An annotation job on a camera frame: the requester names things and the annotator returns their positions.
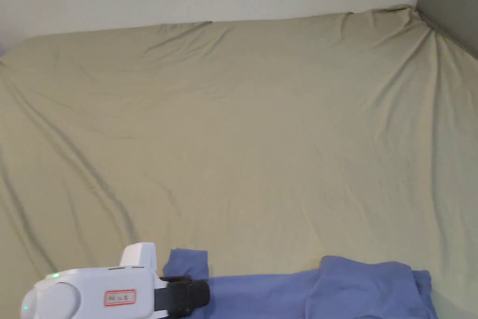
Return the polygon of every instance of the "mattress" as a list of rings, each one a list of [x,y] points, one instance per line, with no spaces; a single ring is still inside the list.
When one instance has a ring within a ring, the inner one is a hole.
[[[411,7],[51,35],[0,58],[0,308],[154,241],[211,276],[427,269],[478,318],[478,61]]]

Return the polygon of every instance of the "beige bed sheet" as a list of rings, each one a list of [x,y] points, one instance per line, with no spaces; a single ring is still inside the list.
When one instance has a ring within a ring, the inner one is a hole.
[[[25,41],[0,64],[0,308],[127,244],[213,276],[324,255],[478,318],[478,61],[410,7]]]

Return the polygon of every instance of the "white plastic casing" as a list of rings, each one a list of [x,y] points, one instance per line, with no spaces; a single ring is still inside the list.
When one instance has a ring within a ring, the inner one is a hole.
[[[155,289],[167,283],[156,273],[154,243],[125,249],[122,266],[72,269],[46,276],[25,296],[21,319],[159,319]]]

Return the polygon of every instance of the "folded fabric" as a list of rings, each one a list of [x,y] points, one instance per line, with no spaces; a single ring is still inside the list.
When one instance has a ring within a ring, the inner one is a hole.
[[[172,250],[163,272],[208,279],[207,252]],[[430,274],[398,262],[326,256],[317,270],[208,282],[211,303],[196,310],[194,319],[437,319]]]

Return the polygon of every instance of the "red label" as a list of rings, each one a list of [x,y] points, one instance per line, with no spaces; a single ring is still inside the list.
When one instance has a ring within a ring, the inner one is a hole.
[[[132,305],[136,303],[136,290],[107,291],[105,293],[105,306]]]

